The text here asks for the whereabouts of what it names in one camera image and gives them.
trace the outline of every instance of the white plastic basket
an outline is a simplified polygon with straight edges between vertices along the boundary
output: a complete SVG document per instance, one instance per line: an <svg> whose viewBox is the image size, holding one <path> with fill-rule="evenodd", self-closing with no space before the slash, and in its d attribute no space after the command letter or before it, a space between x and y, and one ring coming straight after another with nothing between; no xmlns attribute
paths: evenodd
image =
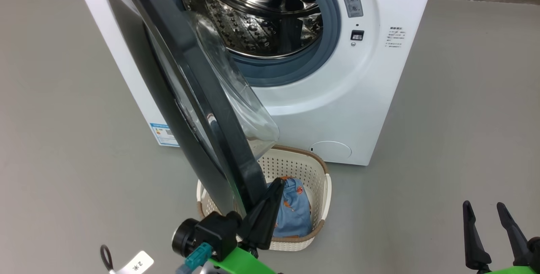
<svg viewBox="0 0 540 274"><path fill-rule="evenodd" d="M300 238L273 237L270 250L300 251L307 248L324 226L330 208L332 180L326 164L314 153L278 145L262 155L259 164L266 182L282 176L301 180L311 204L312 232ZM197 183L197 208L203 218L213 211L218 211L200 181Z"/></svg>

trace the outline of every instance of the clothing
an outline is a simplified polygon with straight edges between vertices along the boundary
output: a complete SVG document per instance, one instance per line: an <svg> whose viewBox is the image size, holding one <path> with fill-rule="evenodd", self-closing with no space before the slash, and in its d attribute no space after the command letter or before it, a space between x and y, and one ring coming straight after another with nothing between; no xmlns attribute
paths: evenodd
<svg viewBox="0 0 540 274"><path fill-rule="evenodd" d="M302 182L291 176L282 177L285 189L275 223L274 237L304 237L311 233L311 206Z"/></svg>

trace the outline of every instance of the washing machine door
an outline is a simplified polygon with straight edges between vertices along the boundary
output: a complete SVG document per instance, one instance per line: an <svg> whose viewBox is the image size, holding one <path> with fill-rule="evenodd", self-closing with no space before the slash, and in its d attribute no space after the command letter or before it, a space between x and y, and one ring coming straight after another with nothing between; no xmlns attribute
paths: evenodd
<svg viewBox="0 0 540 274"><path fill-rule="evenodd" d="M256 159L278 128L214 25L172 0L108 0L164 119L222 213L245 216L266 190Z"/></svg>

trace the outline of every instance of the black cable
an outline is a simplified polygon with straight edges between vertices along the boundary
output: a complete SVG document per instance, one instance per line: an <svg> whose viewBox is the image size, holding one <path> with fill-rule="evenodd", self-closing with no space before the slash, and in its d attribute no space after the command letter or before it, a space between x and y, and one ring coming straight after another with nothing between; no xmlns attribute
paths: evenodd
<svg viewBox="0 0 540 274"><path fill-rule="evenodd" d="M100 247L100 255L102 257L102 262L105 265L107 271L112 270L112 257L111 252L109 251L106 245Z"/></svg>

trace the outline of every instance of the door glass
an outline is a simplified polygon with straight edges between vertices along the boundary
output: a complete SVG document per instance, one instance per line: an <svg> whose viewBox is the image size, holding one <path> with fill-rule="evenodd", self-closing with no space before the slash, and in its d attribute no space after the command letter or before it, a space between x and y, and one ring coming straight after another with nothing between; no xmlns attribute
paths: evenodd
<svg viewBox="0 0 540 274"><path fill-rule="evenodd" d="M186 12L186 14L197 34L199 46L210 61L235 110L255 159L259 159L278 141L278 126L247 84L212 21L199 13Z"/></svg>

